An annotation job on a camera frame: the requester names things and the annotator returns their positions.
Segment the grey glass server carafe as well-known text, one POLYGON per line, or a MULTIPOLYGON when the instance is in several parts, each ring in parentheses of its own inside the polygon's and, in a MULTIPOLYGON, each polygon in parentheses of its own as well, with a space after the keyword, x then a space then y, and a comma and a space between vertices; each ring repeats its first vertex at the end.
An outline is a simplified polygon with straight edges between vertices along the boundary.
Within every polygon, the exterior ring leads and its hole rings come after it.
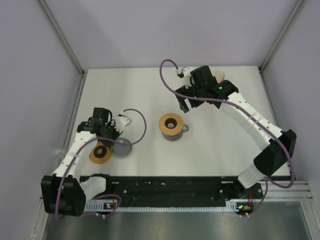
POLYGON ((189 130, 189 126, 187 124, 184 124, 180 133, 176 135, 167 135, 162 133, 162 136, 168 141, 177 141, 182 137, 183 133, 187 132, 188 130, 189 130))

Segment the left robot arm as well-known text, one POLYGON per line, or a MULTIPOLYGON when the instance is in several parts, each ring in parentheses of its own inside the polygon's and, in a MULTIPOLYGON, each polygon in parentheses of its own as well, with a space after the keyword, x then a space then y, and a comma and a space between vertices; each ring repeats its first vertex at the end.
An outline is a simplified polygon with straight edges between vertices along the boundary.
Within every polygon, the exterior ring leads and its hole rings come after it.
POLYGON ((112 112, 95 107, 92 116, 81 122, 75 139, 58 168, 41 180, 45 212, 59 216, 80 216, 86 203, 95 196, 109 198, 114 191, 103 174, 91 173, 80 181, 86 163, 106 163, 112 156, 111 147, 120 136, 112 112))

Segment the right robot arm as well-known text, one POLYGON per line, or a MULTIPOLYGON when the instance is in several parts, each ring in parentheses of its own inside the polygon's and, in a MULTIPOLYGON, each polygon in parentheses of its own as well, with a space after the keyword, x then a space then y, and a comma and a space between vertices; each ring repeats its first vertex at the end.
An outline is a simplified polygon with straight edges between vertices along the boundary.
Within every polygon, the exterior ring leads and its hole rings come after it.
POLYGON ((272 176, 285 164, 292 164, 297 135, 284 131, 256 111, 239 92, 239 89, 225 79, 223 72, 212 73, 207 65, 198 68, 177 68, 176 74, 184 85, 176 90, 180 109, 188 112, 188 100, 192 108, 207 102, 232 117, 255 141, 261 152, 238 177, 233 192, 245 198, 258 181, 272 176))

